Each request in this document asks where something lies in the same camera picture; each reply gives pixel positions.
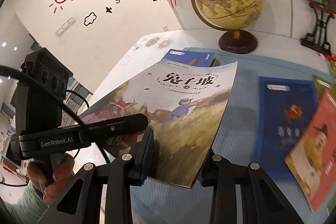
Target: table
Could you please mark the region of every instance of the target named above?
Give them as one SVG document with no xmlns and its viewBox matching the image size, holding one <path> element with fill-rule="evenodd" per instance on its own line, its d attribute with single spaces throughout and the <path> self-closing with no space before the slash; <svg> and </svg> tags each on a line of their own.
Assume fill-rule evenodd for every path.
<svg viewBox="0 0 336 224">
<path fill-rule="evenodd" d="M 263 32 L 252 31 L 251 33 L 256 36 L 259 42 L 259 46 L 252 53 L 253 55 L 250 55 L 251 58 L 256 60 L 263 59 L 264 57 L 278 58 L 280 60 L 275 61 L 282 62 L 282 60 L 285 60 L 293 62 L 298 66 L 307 66 L 317 70 L 317 74 L 329 73 L 326 61 L 314 51 L 302 47 L 298 40 Z M 201 29 L 164 32 L 142 37 L 101 83 L 93 94 L 89 102 L 90 105 L 137 73 L 161 60 L 170 48 L 182 50 L 186 47 L 206 47 L 220 53 L 218 39 L 221 35 L 222 32 L 216 30 Z M 246 119 L 246 122 L 254 123 L 250 126 L 255 126 L 257 123 L 256 117 L 251 116 L 251 119 Z M 236 127 L 230 129 L 232 132 L 238 130 L 241 131 L 242 128 Z M 215 152 L 216 149 L 223 149 L 222 147 L 216 147 L 216 142 L 213 148 Z M 102 156 L 99 155 L 99 151 L 94 146 L 84 149 L 79 155 L 78 158 L 82 161 L 82 164 L 88 161 L 94 162 L 97 165 L 104 163 Z M 296 204 L 293 205 L 306 224 L 320 224 L 324 222 L 327 217 L 326 211 L 319 210 L 314 214 L 309 213 L 308 204 L 296 182 L 279 182 L 277 185 L 290 201 L 295 201 Z M 146 180 L 144 186 L 141 188 L 132 187 L 131 192 L 134 210 L 140 213 L 142 218 L 150 224 L 208 223 L 212 189 L 202 188 L 198 183 L 196 183 L 192 191 L 185 191 Z M 240 216 L 238 217 L 238 223 L 241 223 Z"/>
</svg>

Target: orange animal illustration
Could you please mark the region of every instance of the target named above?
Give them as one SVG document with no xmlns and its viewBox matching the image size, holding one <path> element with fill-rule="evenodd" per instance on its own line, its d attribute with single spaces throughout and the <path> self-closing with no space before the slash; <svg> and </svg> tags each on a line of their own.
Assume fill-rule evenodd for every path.
<svg viewBox="0 0 336 224">
<path fill-rule="evenodd" d="M 284 110 L 286 120 L 290 123 L 291 119 L 302 119 L 302 107 L 298 106 L 297 104 L 292 104 L 289 107 L 289 110 Z"/>
</svg>

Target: sleeve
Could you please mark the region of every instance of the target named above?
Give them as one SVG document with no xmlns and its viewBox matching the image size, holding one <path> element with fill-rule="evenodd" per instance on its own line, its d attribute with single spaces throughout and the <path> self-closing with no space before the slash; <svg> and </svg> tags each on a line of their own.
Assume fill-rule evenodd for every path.
<svg viewBox="0 0 336 224">
<path fill-rule="evenodd" d="M 48 205 L 38 195 L 37 189 L 31 182 L 16 204 L 5 203 L 12 218 L 18 224 L 36 224 Z"/>
</svg>

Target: blue book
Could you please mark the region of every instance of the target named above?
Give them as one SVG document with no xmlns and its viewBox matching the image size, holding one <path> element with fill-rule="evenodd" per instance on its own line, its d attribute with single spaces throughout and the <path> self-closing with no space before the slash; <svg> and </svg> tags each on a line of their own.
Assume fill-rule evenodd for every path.
<svg viewBox="0 0 336 224">
<path fill-rule="evenodd" d="M 220 65 L 214 52 L 189 52 L 170 49 L 163 59 L 195 67 L 216 67 Z"/>
<path fill-rule="evenodd" d="M 284 158 L 317 106 L 313 81 L 259 78 L 259 129 L 253 162 L 273 180 L 295 180 Z"/>
</svg>

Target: globe base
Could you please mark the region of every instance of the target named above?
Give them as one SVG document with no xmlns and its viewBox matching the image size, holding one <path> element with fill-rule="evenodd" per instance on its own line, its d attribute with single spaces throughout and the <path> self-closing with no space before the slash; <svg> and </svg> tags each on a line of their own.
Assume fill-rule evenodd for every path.
<svg viewBox="0 0 336 224">
<path fill-rule="evenodd" d="M 234 31 L 228 31 L 219 39 L 219 47 L 227 52 L 245 54 L 249 53 L 258 45 L 257 39 L 249 32 L 239 30 L 238 38 Z"/>
</svg>

